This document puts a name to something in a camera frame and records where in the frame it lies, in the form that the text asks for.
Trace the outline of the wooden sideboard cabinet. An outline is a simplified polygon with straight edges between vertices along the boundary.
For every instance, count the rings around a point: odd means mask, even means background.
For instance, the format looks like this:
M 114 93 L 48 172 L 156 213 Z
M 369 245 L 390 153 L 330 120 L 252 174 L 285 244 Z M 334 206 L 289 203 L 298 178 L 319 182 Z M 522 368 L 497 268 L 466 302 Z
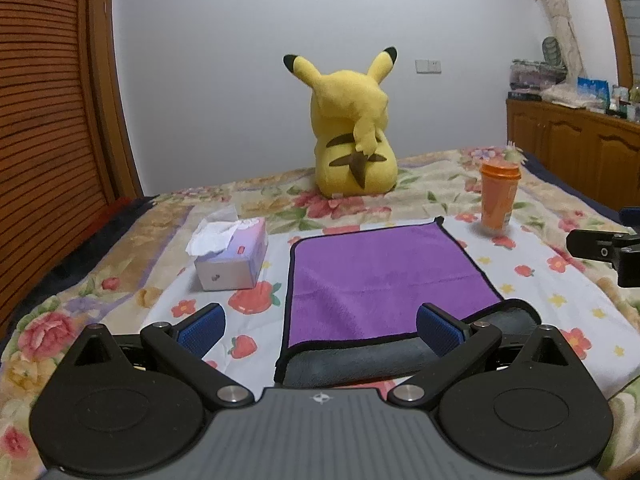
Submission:
M 555 177 L 614 210 L 639 203 L 639 126 L 546 102 L 506 101 L 508 140 Z

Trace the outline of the clutter pile on cabinet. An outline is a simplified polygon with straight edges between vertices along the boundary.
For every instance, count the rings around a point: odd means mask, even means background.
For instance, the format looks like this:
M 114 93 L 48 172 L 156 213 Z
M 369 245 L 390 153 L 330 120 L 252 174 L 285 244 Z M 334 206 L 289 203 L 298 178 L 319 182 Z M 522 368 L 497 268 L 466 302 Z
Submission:
M 542 61 L 514 58 L 510 67 L 508 97 L 521 101 L 544 101 L 572 110 L 591 110 L 639 121 L 639 97 L 626 87 L 605 80 L 570 78 L 559 41 L 549 36 L 542 42 Z

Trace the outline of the floral bed quilt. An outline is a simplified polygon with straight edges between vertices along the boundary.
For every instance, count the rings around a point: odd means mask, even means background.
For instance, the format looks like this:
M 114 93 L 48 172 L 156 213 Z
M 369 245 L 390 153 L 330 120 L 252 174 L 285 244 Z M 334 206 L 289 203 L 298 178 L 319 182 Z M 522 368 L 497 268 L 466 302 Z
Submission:
M 470 148 L 406 159 L 393 192 L 328 200 L 308 170 L 186 188 L 134 200 L 101 220 L 17 307 L 1 357 L 1 474 L 35 479 L 40 458 L 28 415 L 70 340 L 91 320 L 129 333 L 183 270 L 180 248 L 206 209 L 230 203 L 243 217 L 262 217 L 272 234 L 296 237 L 320 228 L 359 228 L 378 221 L 472 214 L 480 208 L 480 164 L 519 162 L 518 221 L 550 247 L 561 268 L 572 229 L 616 230 L 618 214 L 566 184 L 532 154 L 515 148 Z

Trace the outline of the wooden louvered wardrobe door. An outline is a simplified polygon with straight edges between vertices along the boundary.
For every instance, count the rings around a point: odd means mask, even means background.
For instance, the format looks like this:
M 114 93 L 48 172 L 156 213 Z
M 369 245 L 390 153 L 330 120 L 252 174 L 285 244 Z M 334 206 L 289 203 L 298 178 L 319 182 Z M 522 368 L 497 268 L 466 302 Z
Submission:
M 114 200 L 89 0 L 1 0 L 1 323 Z

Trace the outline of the yellow Pikachu plush toy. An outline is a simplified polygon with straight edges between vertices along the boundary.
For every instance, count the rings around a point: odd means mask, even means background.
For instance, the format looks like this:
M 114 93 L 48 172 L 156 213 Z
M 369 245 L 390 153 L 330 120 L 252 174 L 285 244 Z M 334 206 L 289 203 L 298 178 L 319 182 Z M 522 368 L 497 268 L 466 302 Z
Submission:
M 323 196 L 378 195 L 395 187 L 398 166 L 385 135 L 388 96 L 381 84 L 396 60 L 397 50 L 388 47 L 364 73 L 322 74 L 300 55 L 283 57 L 288 71 L 311 88 L 314 180 Z

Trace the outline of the pink tissue box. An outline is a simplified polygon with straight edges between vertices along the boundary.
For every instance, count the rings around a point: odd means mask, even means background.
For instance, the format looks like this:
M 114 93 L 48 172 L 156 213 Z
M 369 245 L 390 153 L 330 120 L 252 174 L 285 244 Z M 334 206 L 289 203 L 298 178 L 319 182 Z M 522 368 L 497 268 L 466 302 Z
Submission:
M 264 218 L 241 219 L 235 206 L 217 209 L 196 227 L 186 244 L 202 289 L 253 288 L 268 246 Z

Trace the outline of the wooden panel door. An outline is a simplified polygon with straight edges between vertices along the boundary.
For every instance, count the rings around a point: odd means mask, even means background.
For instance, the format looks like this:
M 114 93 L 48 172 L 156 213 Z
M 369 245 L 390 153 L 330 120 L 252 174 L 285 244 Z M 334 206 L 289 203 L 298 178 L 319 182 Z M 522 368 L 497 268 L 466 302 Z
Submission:
M 141 198 L 117 77 L 112 0 L 89 0 L 88 19 L 91 83 L 107 172 L 117 198 Z

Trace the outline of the white wall switch plate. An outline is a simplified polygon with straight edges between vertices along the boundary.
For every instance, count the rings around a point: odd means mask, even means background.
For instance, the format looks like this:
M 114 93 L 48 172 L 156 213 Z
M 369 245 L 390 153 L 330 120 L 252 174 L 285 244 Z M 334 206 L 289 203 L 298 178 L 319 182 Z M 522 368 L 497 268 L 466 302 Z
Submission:
M 442 62 L 437 60 L 415 60 L 416 72 L 418 74 L 440 74 L 442 72 Z

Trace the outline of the orange plastic cup with lid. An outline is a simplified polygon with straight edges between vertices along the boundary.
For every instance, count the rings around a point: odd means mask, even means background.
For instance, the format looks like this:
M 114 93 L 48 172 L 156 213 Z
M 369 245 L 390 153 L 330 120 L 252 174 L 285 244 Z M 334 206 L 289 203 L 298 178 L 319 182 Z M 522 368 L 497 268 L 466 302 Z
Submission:
M 500 158 L 485 160 L 480 166 L 482 199 L 480 221 L 485 229 L 503 234 L 509 225 L 521 169 L 514 162 Z

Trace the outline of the purple and grey towel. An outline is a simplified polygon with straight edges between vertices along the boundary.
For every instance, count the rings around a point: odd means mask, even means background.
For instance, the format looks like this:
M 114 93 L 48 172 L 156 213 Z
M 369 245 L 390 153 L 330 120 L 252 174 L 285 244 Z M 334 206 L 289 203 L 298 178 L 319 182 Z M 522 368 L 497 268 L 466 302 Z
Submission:
M 442 218 L 303 238 L 290 250 L 274 382 L 337 387 L 417 372 L 445 352 L 416 331 L 422 304 L 508 336 L 541 322 L 527 302 L 500 295 Z

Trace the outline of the beige lace curtain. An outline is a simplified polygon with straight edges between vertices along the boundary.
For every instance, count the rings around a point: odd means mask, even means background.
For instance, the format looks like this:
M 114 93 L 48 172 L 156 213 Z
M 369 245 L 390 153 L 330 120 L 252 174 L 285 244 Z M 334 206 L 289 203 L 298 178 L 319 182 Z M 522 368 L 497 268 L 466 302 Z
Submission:
M 568 0 L 541 0 L 546 10 L 553 36 L 558 40 L 564 64 L 567 68 L 567 79 L 576 82 L 585 76 L 578 40 L 574 31 L 572 14 Z

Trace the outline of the white fruit print sheet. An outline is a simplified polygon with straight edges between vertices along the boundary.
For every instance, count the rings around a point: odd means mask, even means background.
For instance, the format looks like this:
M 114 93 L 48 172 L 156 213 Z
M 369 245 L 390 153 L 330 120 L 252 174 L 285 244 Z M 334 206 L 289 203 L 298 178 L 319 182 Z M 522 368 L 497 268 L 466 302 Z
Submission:
M 537 235 L 514 224 L 506 240 L 495 243 L 468 222 L 448 218 L 444 226 L 501 296 L 527 301 L 544 322 L 567 336 L 606 396 L 614 396 L 638 378 L 637 330 L 602 289 Z M 280 352 L 290 249 L 304 236 L 293 232 L 268 238 L 264 266 L 253 289 L 206 292 L 198 284 L 194 266 L 186 266 L 145 321 L 177 323 L 206 304 L 218 302 L 226 311 L 227 328 L 204 359 L 261 394 L 273 384 Z

